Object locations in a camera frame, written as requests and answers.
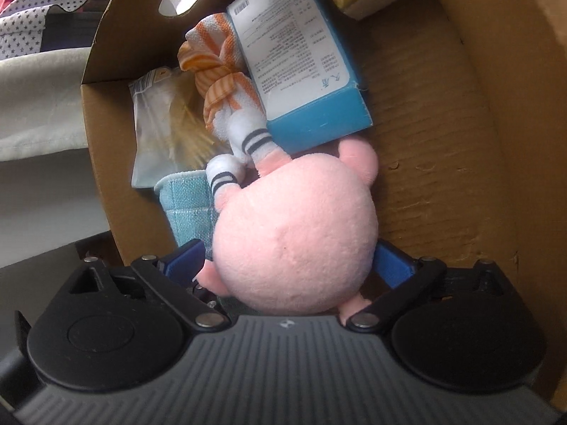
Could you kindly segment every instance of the pink round body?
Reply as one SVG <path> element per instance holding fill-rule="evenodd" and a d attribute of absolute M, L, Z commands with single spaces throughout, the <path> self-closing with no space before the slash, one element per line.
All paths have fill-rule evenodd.
<path fill-rule="evenodd" d="M 309 154 L 229 199 L 213 260 L 232 295 L 252 308 L 316 313 L 359 291 L 377 239 L 368 186 L 338 158 Z"/>

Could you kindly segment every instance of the black stripe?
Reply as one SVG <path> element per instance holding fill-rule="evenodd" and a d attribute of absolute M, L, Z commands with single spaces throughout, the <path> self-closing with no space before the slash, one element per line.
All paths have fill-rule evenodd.
<path fill-rule="evenodd" d="M 273 142 L 273 138 L 271 138 L 271 136 L 266 136 L 264 138 L 261 138 L 258 142 L 256 142 L 255 144 L 252 144 L 250 146 L 250 148 L 248 149 L 248 154 L 251 155 L 253 154 L 256 150 L 258 150 L 261 146 L 263 146 L 264 144 L 267 144 L 268 142 Z"/>
<path fill-rule="evenodd" d="M 256 131 L 251 132 L 250 134 L 248 134 L 245 139 L 242 141 L 242 151 L 244 153 L 246 153 L 246 146 L 248 145 L 248 143 L 256 136 L 260 136 L 262 134 L 267 134 L 268 130 L 266 128 L 262 128 L 262 129 L 257 129 Z"/>
<path fill-rule="evenodd" d="M 223 178 L 223 177 L 227 177 L 230 176 L 232 178 L 232 180 L 234 181 L 234 183 L 238 183 L 238 181 L 236 180 L 236 176 L 234 174 L 232 174 L 229 171 L 225 171 L 223 173 L 218 173 L 215 177 L 213 177 L 213 180 L 211 181 L 211 187 L 213 186 L 213 184 L 215 183 L 215 181 Z"/>
<path fill-rule="evenodd" d="M 219 182 L 218 184 L 216 184 L 214 186 L 214 189 L 213 189 L 213 198 L 214 198 L 214 194 L 217 192 L 217 190 L 219 188 L 221 188 L 223 185 L 226 185 L 228 183 L 236 183 L 236 182 L 234 182 L 234 181 L 222 181 L 222 182 Z"/>

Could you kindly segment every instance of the teal cloth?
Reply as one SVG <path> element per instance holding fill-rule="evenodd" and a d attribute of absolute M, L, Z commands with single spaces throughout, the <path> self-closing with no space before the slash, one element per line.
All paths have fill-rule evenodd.
<path fill-rule="evenodd" d="M 218 213 L 205 171 L 170 174 L 155 185 L 154 191 L 178 246 L 198 238 L 205 243 L 206 257 L 212 260 L 213 230 Z"/>

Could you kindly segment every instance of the blue and white box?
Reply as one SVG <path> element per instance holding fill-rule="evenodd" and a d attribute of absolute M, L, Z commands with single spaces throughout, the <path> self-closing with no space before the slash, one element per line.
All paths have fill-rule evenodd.
<path fill-rule="evenodd" d="M 285 151 L 372 126 L 360 80 L 316 0 L 236 0 L 228 13 L 268 130 Z"/>

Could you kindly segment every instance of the corrugated cardboard surface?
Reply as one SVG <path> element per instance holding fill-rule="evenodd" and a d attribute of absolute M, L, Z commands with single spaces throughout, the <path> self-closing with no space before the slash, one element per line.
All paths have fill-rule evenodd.
<path fill-rule="evenodd" d="M 230 1 L 200 0 L 166 19 L 159 0 L 113 0 L 103 18 L 84 112 L 125 262 L 173 241 L 156 201 L 130 188 L 133 113 L 116 80 L 172 59 L 183 33 Z M 381 157 L 373 195 L 382 236 L 453 266 L 497 260 L 549 336 L 539 384 L 549 395 L 567 355 L 567 62 L 535 0 L 441 2 L 402 0 L 348 30 L 375 120 L 366 135 Z"/>

